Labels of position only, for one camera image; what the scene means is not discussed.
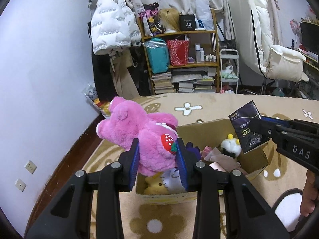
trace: electrical outlet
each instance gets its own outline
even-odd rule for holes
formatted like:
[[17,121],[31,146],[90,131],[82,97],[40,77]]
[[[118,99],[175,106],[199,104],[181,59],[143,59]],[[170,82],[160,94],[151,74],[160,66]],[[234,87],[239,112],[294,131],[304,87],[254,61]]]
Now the electrical outlet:
[[24,189],[26,188],[26,184],[22,181],[22,180],[20,180],[20,179],[18,179],[17,181],[16,181],[16,187],[20,190],[20,191],[24,191]]
[[33,174],[37,167],[33,162],[29,161],[25,165],[25,168],[28,170],[29,173]]

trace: human hand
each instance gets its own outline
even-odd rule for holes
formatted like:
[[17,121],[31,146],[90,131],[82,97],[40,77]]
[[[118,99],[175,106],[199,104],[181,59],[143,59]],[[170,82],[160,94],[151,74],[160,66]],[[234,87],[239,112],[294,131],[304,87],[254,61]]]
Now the human hand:
[[315,209],[314,200],[318,199],[318,189],[314,187],[315,174],[311,171],[307,171],[307,181],[303,189],[302,201],[300,205],[301,215],[307,217]]

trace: white rolling cart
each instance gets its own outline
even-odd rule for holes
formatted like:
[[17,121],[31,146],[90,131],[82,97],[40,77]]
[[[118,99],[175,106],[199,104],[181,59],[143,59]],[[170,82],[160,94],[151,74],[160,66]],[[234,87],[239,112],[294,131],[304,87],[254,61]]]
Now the white rolling cart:
[[222,78],[221,77],[221,74],[220,74],[220,78],[221,78],[221,89],[223,87],[223,82],[236,82],[236,93],[238,91],[238,76],[239,76],[239,53],[238,53],[238,50],[235,50],[235,49],[222,49],[220,51],[220,68],[221,68],[221,71],[223,70],[222,69],[222,60],[223,59],[234,59],[234,60],[237,60],[237,79],[226,79],[226,78]]

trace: screw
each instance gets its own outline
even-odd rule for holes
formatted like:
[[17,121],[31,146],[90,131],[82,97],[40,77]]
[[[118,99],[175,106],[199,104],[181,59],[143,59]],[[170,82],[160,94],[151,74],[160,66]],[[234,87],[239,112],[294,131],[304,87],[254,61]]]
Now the screw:
[[82,170],[79,170],[79,171],[77,171],[76,173],[75,173],[75,176],[76,177],[82,177],[84,175],[84,171],[82,171]]
[[196,163],[196,166],[197,166],[198,168],[204,168],[204,167],[205,167],[205,163],[199,161],[199,162]]
[[111,163],[111,167],[114,169],[120,168],[121,167],[121,163],[120,162],[113,162]]
[[235,175],[236,177],[240,176],[241,175],[241,171],[240,170],[233,170],[232,171],[233,175]]

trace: carpet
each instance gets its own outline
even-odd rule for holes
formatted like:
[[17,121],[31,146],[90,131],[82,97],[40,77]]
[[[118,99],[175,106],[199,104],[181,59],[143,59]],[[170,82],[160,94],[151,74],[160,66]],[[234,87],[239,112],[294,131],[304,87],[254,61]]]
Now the carpet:
[[[253,100],[262,115],[280,119],[301,119],[319,122],[319,102],[298,98],[232,94],[165,94],[135,99],[150,112],[175,115],[179,125],[227,119],[228,115]],[[267,152],[269,166],[252,184],[276,211],[288,229],[294,230],[300,215],[302,189],[306,170],[276,152],[270,141]],[[102,141],[83,169],[87,172],[102,170],[116,161],[123,149],[106,140]],[[94,193],[91,216],[91,239],[95,239],[96,198]],[[120,193],[121,215],[126,239],[187,239],[192,238],[196,200],[172,205],[148,205],[135,189]],[[221,238],[226,238],[224,200],[220,197]]]

